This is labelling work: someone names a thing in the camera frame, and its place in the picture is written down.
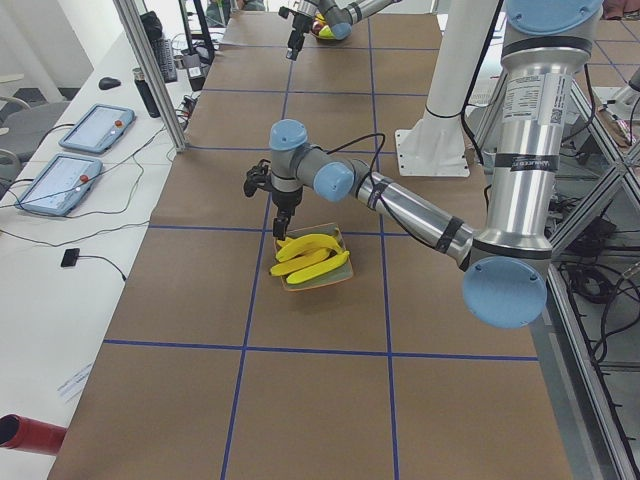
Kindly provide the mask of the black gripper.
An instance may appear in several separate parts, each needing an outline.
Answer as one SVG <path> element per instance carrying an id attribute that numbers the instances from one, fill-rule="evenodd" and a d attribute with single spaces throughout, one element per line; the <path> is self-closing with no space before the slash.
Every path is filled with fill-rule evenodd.
<path id="1" fill-rule="evenodd" d="M 308 17 L 296 13 L 292 22 L 292 31 L 287 42 L 286 58 L 290 61 L 297 60 L 297 54 L 303 48 L 305 35 L 308 33 Z"/>
<path id="2" fill-rule="evenodd" d="M 277 208 L 276 216 L 273 219 L 272 231 L 276 239 L 284 239 L 291 218 L 295 215 L 296 207 L 301 203 L 303 190 L 283 192 L 274 190 L 272 192 L 272 202 Z"/>

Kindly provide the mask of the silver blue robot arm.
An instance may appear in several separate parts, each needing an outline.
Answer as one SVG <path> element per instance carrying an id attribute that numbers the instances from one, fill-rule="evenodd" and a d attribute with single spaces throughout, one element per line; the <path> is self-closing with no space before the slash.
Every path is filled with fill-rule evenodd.
<path id="1" fill-rule="evenodd" d="M 330 0 L 302 0 L 295 1 L 292 8 L 282 6 L 278 11 L 280 17 L 287 19 L 289 15 L 293 16 L 286 58 L 291 61 L 297 60 L 303 49 L 305 35 L 311 32 L 317 14 L 321 14 L 327 21 L 334 37 L 343 40 L 351 34 L 353 25 L 394 3 L 394 0 L 365 0 L 352 1 L 345 7 L 340 7 L 335 1 Z"/>
<path id="2" fill-rule="evenodd" d="M 506 94 L 487 221 L 474 230 L 371 167 L 312 145 L 285 119 L 270 132 L 266 186 L 284 238 L 305 188 L 337 202 L 353 196 L 393 218 L 464 273 L 463 298 L 483 322 L 518 328 L 545 308 L 552 247 L 544 234 L 574 74 L 590 58 L 598 1 L 510 1 L 501 63 Z"/>

